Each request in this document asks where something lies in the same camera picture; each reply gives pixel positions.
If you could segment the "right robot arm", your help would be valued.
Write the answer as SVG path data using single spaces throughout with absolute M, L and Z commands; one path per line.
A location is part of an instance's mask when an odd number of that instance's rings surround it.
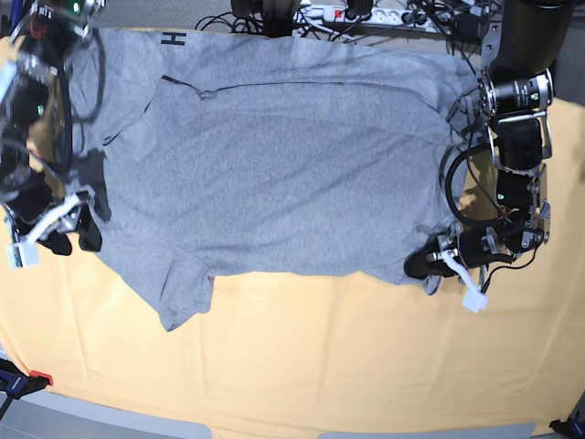
M 66 57 L 85 40 L 102 1 L 15 1 L 1 38 L 15 57 L 1 68 L 1 206 L 13 268 L 38 262 L 38 246 L 69 256 L 69 234 L 101 249 L 93 194 L 75 189 L 73 107 Z

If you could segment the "black robot base post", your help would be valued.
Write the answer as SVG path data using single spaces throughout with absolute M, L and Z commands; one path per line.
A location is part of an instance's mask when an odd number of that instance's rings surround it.
M 262 34 L 265 37 L 289 37 L 293 32 L 294 16 L 300 3 L 300 0 L 259 1 Z

